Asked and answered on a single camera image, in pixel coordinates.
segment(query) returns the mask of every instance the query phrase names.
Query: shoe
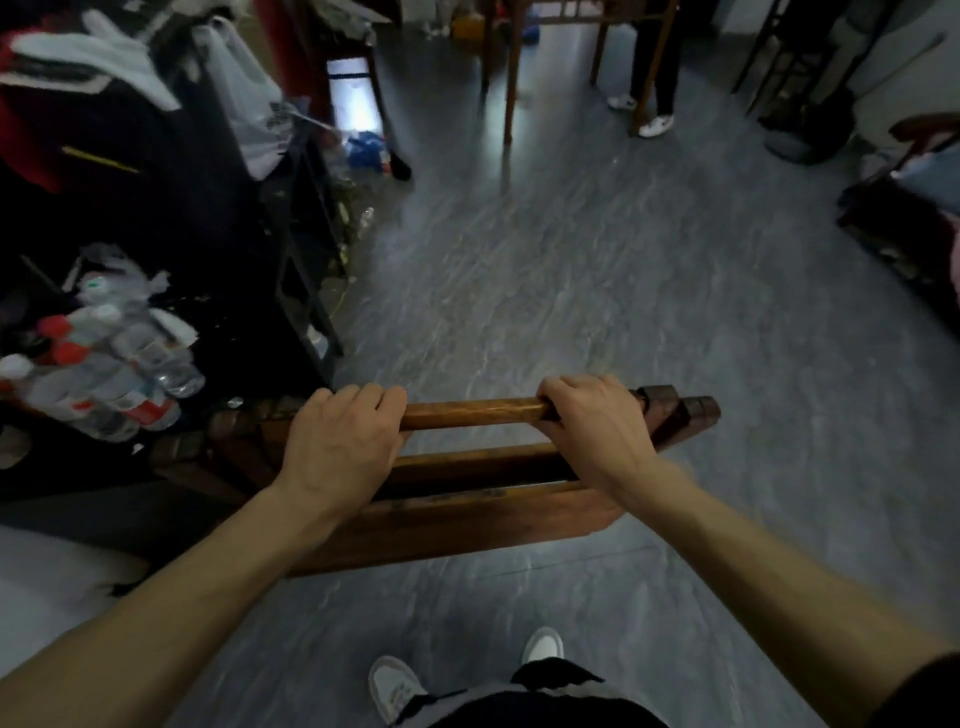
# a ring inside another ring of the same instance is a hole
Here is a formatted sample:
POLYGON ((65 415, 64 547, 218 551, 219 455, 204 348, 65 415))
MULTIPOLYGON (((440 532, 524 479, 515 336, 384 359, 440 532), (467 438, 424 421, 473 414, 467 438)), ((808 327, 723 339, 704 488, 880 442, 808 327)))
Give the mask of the shoe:
POLYGON ((633 111, 636 109, 636 99, 629 93, 621 93, 607 99, 607 106, 614 111, 633 111))
POLYGON ((546 660, 548 657, 562 659, 563 656, 564 641, 560 639, 557 630, 551 627, 541 627, 527 640, 527 646, 523 648, 523 657, 520 664, 526 665, 536 660, 546 660))
POLYGON ((367 678, 373 704, 388 725, 396 723, 414 695, 426 695, 416 673, 396 657, 378 657, 367 678))
POLYGON ((640 127, 640 131, 638 131, 637 134, 644 139, 652 139, 654 136, 660 136, 662 133, 667 133, 671 129, 673 129, 673 114, 654 117, 653 121, 647 122, 640 127))

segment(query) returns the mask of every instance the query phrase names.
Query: hand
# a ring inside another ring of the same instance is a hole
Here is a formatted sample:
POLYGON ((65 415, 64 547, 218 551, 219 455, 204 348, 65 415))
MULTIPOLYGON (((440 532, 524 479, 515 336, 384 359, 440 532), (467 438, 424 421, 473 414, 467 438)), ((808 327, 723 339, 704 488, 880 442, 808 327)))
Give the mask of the hand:
POLYGON ((295 507, 331 529, 370 502, 409 433, 400 418, 407 393, 356 384, 337 394, 318 389, 290 425, 283 468, 274 483, 295 507))
POLYGON ((537 391, 553 402, 558 423, 535 423, 585 485, 616 500, 659 461, 643 407, 615 376, 549 376, 537 391))

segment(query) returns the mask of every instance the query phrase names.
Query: foot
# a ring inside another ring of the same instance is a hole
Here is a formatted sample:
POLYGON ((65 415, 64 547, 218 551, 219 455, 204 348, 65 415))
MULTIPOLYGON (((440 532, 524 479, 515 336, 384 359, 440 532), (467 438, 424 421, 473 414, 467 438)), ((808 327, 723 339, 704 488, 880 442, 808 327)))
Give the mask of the foot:
POLYGON ((564 641, 560 639, 557 630, 550 627, 541 627, 534 632, 533 637, 527 640, 527 646, 523 648, 523 658, 521 664, 535 662, 536 660, 546 660, 548 657, 564 656, 564 641))
POLYGON ((388 724, 396 723, 414 695, 426 695, 417 675, 396 657, 379 657, 367 678, 376 710, 388 724))
POLYGON ((636 99, 629 93, 621 93, 607 99, 607 106, 614 111, 633 111, 636 109, 636 99))
POLYGON ((657 116, 652 121, 647 122, 640 131, 637 132, 644 139, 652 139, 654 136, 660 136, 673 129, 673 114, 669 116, 657 116))

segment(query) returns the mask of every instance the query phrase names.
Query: right hand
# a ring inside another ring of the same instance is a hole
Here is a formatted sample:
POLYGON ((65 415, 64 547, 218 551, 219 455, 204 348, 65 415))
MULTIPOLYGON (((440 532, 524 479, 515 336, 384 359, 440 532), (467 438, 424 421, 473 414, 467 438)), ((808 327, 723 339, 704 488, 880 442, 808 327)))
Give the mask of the right hand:
POLYGON ((560 421, 534 427, 590 488, 621 500, 659 461, 642 405, 615 376, 549 376, 537 395, 553 402, 560 421))

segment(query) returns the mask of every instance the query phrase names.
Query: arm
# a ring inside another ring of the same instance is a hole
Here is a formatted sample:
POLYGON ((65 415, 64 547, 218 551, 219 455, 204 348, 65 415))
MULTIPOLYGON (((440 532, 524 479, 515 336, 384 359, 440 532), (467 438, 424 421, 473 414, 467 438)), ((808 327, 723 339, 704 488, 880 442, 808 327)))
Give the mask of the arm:
POLYGON ((403 445, 406 393, 319 390, 283 469, 209 537, 0 681, 0 725, 161 724, 256 600, 360 510, 403 445))
POLYGON ((862 726, 951 645, 898 616, 701 490, 656 455, 612 376, 546 379, 561 415, 540 423, 574 471, 677 549, 830 726, 862 726))

